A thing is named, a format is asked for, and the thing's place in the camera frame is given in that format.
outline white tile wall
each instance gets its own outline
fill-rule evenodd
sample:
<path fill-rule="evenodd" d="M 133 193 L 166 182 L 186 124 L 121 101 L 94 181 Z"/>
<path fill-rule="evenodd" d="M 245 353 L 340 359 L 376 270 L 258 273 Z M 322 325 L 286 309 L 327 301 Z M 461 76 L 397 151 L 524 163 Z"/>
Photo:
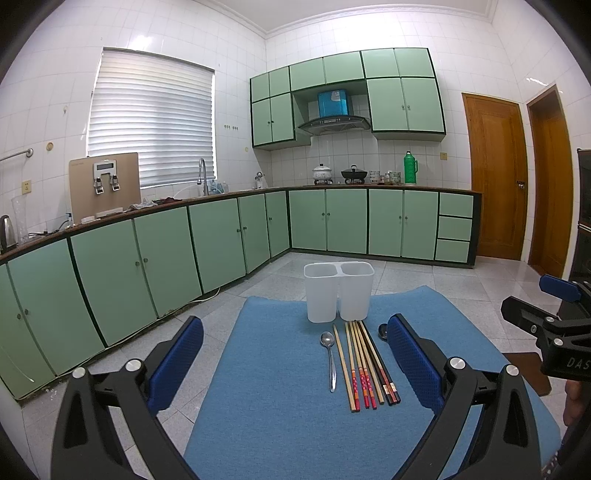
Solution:
<path fill-rule="evenodd" d="M 352 163 L 368 171 L 403 171 L 402 159 L 411 150 L 419 162 L 418 184 L 470 189 L 470 147 L 462 92 L 521 100 L 509 57 L 490 23 L 453 14 L 408 11 L 320 21 L 267 39 L 267 68 L 384 47 L 429 48 L 441 89 L 447 137 L 443 142 L 377 141 L 368 132 L 313 137 L 310 147 L 272 153 L 274 186 L 312 183 L 311 171 L 319 162 L 331 166 L 336 181 L 343 181 L 340 172 Z M 368 113 L 367 98 L 353 103 L 353 113 Z M 440 160 L 442 151 L 448 153 L 448 160 Z"/>
<path fill-rule="evenodd" d="M 66 0 L 34 32 L 0 85 L 0 214 L 12 215 L 21 182 L 30 231 L 56 228 L 70 211 L 68 162 L 86 156 L 90 96 L 102 47 L 145 50 L 216 70 L 217 176 L 231 190 L 272 184 L 271 156 L 253 151 L 249 79 L 267 70 L 265 40 L 193 0 Z M 224 125 L 238 127 L 226 129 Z M 46 150 L 48 142 L 54 148 Z M 144 191 L 172 196 L 185 186 Z M 180 197 L 196 193 L 190 186 Z"/>
<path fill-rule="evenodd" d="M 492 25 L 499 34 L 515 72 L 525 124 L 529 201 L 526 239 L 522 252 L 524 261 L 530 255 L 535 207 L 534 144 L 526 104 L 549 86 L 558 87 L 569 129 L 574 180 L 573 224 L 564 269 L 564 276 L 567 277 L 572 265 L 576 224 L 579 220 L 580 182 L 577 149 L 591 148 L 591 86 L 558 34 L 525 1 L 499 0 Z"/>

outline wooden door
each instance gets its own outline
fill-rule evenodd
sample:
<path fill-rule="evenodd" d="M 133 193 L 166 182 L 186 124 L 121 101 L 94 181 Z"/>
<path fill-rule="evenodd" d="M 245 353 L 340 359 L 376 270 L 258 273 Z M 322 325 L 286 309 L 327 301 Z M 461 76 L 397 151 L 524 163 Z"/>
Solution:
<path fill-rule="evenodd" d="M 573 221 L 573 161 L 556 87 L 529 105 L 535 152 L 535 221 L 530 265 L 562 277 Z"/>
<path fill-rule="evenodd" d="M 519 260 L 527 214 L 527 154 L 519 105 L 467 93 L 463 97 L 472 190 L 483 194 L 478 255 Z"/>

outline metal spoon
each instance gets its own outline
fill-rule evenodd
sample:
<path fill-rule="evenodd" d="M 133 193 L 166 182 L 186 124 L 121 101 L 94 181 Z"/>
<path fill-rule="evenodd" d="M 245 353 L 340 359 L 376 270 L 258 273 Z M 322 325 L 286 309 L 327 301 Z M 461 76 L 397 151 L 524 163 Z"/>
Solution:
<path fill-rule="evenodd" d="M 320 335 L 320 343 L 327 348 L 329 351 L 329 361 L 330 361 L 330 391 L 334 392 L 336 388 L 336 368 L 335 368 L 335 359 L 332 355 L 332 347 L 335 344 L 335 336 L 330 332 L 324 332 Z"/>

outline electric kettle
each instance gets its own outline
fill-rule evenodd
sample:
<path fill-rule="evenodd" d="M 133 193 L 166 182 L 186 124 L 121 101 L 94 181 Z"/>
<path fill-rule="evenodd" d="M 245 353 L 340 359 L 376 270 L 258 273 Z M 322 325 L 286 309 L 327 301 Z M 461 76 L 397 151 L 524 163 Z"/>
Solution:
<path fill-rule="evenodd" d="M 0 253 L 8 252 L 16 247 L 17 241 L 14 238 L 14 228 L 8 215 L 0 217 Z"/>

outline cloth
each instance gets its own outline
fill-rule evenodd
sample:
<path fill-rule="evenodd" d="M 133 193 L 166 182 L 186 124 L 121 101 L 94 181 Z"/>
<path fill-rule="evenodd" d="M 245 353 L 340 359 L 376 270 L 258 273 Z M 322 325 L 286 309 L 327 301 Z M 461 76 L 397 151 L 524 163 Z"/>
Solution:
<path fill-rule="evenodd" d="M 320 334 L 332 331 L 332 324 L 309 322 L 304 301 L 250 297 L 201 406 L 184 454 L 187 463 L 203 480 L 391 480 L 433 418 L 388 344 L 378 338 L 378 326 L 395 313 L 448 357 L 461 356 L 473 368 L 490 371 L 508 363 L 454 305 L 428 287 L 373 296 L 365 323 L 402 402 L 351 413 L 336 345 L 337 387 L 329 391 Z M 345 327 L 340 319 L 336 324 L 349 365 Z M 529 385 L 528 392 L 543 465 L 560 446 L 560 431 Z M 480 409 L 472 407 L 442 479 L 457 472 Z"/>

